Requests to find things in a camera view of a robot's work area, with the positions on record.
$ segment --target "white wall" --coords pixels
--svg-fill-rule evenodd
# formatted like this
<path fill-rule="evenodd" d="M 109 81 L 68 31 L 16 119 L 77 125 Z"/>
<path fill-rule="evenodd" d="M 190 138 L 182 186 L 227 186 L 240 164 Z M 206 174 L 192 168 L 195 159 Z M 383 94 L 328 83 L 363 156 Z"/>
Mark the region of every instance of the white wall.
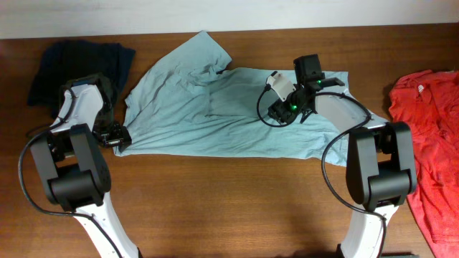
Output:
<path fill-rule="evenodd" d="M 0 38 L 424 24 L 458 0 L 1 0 Z"/>

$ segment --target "white bracket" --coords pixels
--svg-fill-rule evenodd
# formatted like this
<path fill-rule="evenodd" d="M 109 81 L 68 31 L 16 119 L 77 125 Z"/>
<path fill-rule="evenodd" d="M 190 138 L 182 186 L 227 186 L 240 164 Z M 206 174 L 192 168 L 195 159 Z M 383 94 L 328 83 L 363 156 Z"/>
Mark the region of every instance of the white bracket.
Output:
<path fill-rule="evenodd" d="M 392 215 L 399 207 L 393 204 L 376 208 L 374 212 L 381 214 L 389 223 Z M 341 251 L 345 258 L 377 258 L 382 240 L 382 222 L 375 215 L 352 211 L 351 224 L 347 235 L 341 243 Z"/>
<path fill-rule="evenodd" d="M 77 208 L 77 213 L 92 216 L 115 243 L 123 258 L 138 258 L 137 246 L 129 239 L 113 209 L 110 192 L 105 193 L 103 205 L 95 204 Z M 85 228 L 102 258 L 118 258 L 110 242 L 99 229 L 88 219 L 75 217 Z"/>
<path fill-rule="evenodd" d="M 72 87 L 72 91 L 77 97 L 75 101 L 75 106 L 72 113 L 70 114 L 67 121 L 52 130 L 53 133 L 61 132 L 64 130 L 69 130 L 74 125 L 87 124 L 89 130 L 93 130 L 95 117 L 98 115 L 100 109 L 103 106 L 103 99 L 100 95 L 99 89 L 95 85 L 80 85 Z M 65 101 L 64 105 L 59 111 L 59 117 L 64 118 L 64 116 L 69 112 L 70 105 L 72 103 L 72 96 L 68 90 L 64 93 Z"/>
<path fill-rule="evenodd" d="M 271 86 L 271 89 L 273 89 L 278 94 L 282 102 L 287 100 L 289 94 L 296 90 L 293 83 L 287 77 L 281 75 L 278 72 L 272 73 L 266 79 L 266 84 Z"/>

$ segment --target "wood grain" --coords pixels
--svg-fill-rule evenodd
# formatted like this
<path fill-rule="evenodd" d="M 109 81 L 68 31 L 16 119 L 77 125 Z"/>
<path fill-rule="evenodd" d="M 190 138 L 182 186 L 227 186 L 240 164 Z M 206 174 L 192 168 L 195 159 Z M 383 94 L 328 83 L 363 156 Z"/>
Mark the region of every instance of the wood grain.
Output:
<path fill-rule="evenodd" d="M 215 32 L 233 58 L 229 68 L 289 70 L 293 59 L 318 53 L 325 70 L 349 71 L 352 94 L 387 117 L 384 99 L 402 75 L 459 67 L 457 24 Z M 160 58 L 193 34 L 85 37 L 137 51 L 124 98 Z M 28 129 L 50 122 L 45 107 L 27 107 L 27 93 L 52 39 L 0 41 L 0 257 L 97 257 L 74 219 L 37 213 L 26 202 L 16 165 Z M 126 105 L 116 108 L 123 121 Z M 275 257 L 333 252 L 351 212 L 329 193 L 316 159 L 115 157 L 103 150 L 112 199 L 128 236 L 145 257 Z M 25 180 L 48 209 L 30 155 Z M 332 184 L 350 200 L 344 168 L 329 166 Z M 432 257 L 408 205 L 390 221 L 384 248 Z"/>

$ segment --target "t-shirt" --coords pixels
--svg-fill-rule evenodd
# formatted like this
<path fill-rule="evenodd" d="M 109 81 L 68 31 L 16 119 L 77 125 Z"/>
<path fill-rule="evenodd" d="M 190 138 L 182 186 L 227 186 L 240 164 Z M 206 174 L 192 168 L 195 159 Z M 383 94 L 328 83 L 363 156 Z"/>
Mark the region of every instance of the t-shirt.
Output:
<path fill-rule="evenodd" d="M 65 40 L 54 43 L 42 55 L 40 68 L 27 98 L 28 105 L 47 105 L 53 116 L 59 112 L 60 87 L 97 73 L 110 79 L 117 100 L 128 80 L 136 51 L 117 43 L 97 44 L 85 40 Z"/>
<path fill-rule="evenodd" d="M 284 128 L 266 126 L 258 119 L 256 103 L 273 71 L 223 71 L 230 62 L 205 32 L 160 59 L 126 98 L 124 125 L 132 144 L 122 153 L 116 148 L 115 154 L 320 158 L 338 135 L 333 124 L 312 115 L 304 124 L 299 116 Z M 296 82 L 294 71 L 279 72 Z M 347 83 L 347 72 L 326 76 Z M 277 122 L 268 118 L 268 107 L 277 98 L 271 90 L 260 103 L 261 115 L 272 124 Z M 339 141 L 327 161 L 343 166 L 346 154 L 347 140 Z"/>
<path fill-rule="evenodd" d="M 459 73 L 414 73 L 390 92 L 394 121 L 412 131 L 418 186 L 412 213 L 435 256 L 459 253 Z"/>

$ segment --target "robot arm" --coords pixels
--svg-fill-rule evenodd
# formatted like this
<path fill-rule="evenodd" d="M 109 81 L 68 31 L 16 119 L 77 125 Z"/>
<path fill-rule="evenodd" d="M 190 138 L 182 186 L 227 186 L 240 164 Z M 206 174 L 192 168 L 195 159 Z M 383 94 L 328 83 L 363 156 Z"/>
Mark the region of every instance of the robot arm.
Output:
<path fill-rule="evenodd" d="M 110 113 L 111 110 L 103 109 L 113 105 L 104 98 L 107 92 L 98 84 L 99 81 L 91 79 L 97 78 L 85 78 L 83 83 L 82 80 L 77 80 L 69 85 L 73 94 L 69 90 L 65 92 L 65 102 L 58 119 L 52 125 L 53 129 L 32 144 L 31 152 L 48 200 L 52 204 L 59 204 L 64 211 L 91 216 L 108 235 L 104 236 L 85 217 L 74 216 L 89 234 L 101 257 L 142 257 L 116 216 L 110 200 L 110 172 L 99 150 L 99 145 L 126 146 L 130 139 L 125 134 L 121 139 L 113 141 L 116 128 L 105 129 L 112 134 L 107 134 L 104 139 L 95 132 L 95 127 L 101 129 L 101 125 L 113 126 L 116 122 L 106 120 L 107 117 L 110 118 L 106 111 Z M 65 123 L 55 127 L 69 112 Z M 57 165 L 69 156 L 75 156 L 77 163 Z"/>
<path fill-rule="evenodd" d="M 272 89 L 279 97 L 268 108 L 268 115 L 280 123 L 276 127 L 283 127 L 300 114 L 302 123 L 309 114 L 316 113 L 330 120 L 340 133 L 349 134 L 346 183 L 360 211 L 353 211 L 337 255 L 378 257 L 387 222 L 417 184 L 410 128 L 371 112 L 368 122 L 355 128 L 365 121 L 368 110 L 342 87 L 342 81 L 325 78 L 317 54 L 300 57 L 294 64 L 297 85 L 277 72 L 267 79 L 265 91 Z M 390 160 L 378 162 L 378 152 L 390 154 Z"/>

